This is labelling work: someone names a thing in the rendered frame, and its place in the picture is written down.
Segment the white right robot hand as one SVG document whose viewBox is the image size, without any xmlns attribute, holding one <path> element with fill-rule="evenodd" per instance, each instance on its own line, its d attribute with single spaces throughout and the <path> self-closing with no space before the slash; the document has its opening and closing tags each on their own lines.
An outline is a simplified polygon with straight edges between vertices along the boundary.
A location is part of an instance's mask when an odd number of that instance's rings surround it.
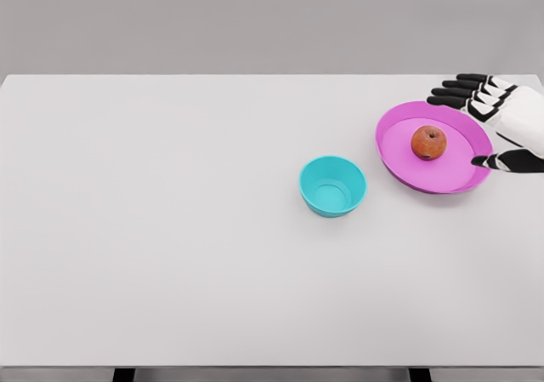
<svg viewBox="0 0 544 382">
<path fill-rule="evenodd" d="M 427 97 L 494 129 L 515 150 L 479 155 L 471 164 L 515 174 L 544 174 L 544 94 L 497 76 L 461 73 Z"/>
</svg>

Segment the red apple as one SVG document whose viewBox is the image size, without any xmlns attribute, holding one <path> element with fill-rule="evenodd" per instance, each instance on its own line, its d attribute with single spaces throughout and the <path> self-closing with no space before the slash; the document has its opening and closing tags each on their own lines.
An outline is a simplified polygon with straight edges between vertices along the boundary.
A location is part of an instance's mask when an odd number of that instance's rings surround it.
<svg viewBox="0 0 544 382">
<path fill-rule="evenodd" d="M 411 150 L 423 161 L 432 161 L 441 157 L 447 148 L 447 137 L 440 128 L 423 125 L 411 136 Z"/>
</svg>

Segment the pink plate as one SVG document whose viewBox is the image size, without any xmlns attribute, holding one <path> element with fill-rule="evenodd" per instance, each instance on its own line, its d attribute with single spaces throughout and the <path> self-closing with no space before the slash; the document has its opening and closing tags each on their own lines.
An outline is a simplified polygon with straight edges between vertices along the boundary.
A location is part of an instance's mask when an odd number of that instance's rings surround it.
<svg viewBox="0 0 544 382">
<path fill-rule="evenodd" d="M 418 128 L 441 129 L 447 139 L 445 153 L 431 161 L 418 158 L 411 137 Z M 418 191 L 454 194 L 483 183 L 490 171 L 472 164 L 476 156 L 489 156 L 493 146 L 488 134 L 468 115 L 425 101 L 405 102 L 386 111 L 375 130 L 377 152 L 399 181 Z"/>
</svg>

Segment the blue bowl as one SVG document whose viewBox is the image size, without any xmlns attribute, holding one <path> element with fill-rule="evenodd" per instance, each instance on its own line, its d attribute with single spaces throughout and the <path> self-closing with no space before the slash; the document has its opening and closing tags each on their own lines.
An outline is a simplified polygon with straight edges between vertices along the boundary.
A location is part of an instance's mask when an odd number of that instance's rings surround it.
<svg viewBox="0 0 544 382">
<path fill-rule="evenodd" d="M 337 218 L 351 213 L 366 198 L 367 179 L 345 157 L 323 156 L 307 162 L 299 175 L 302 199 L 314 213 Z"/>
</svg>

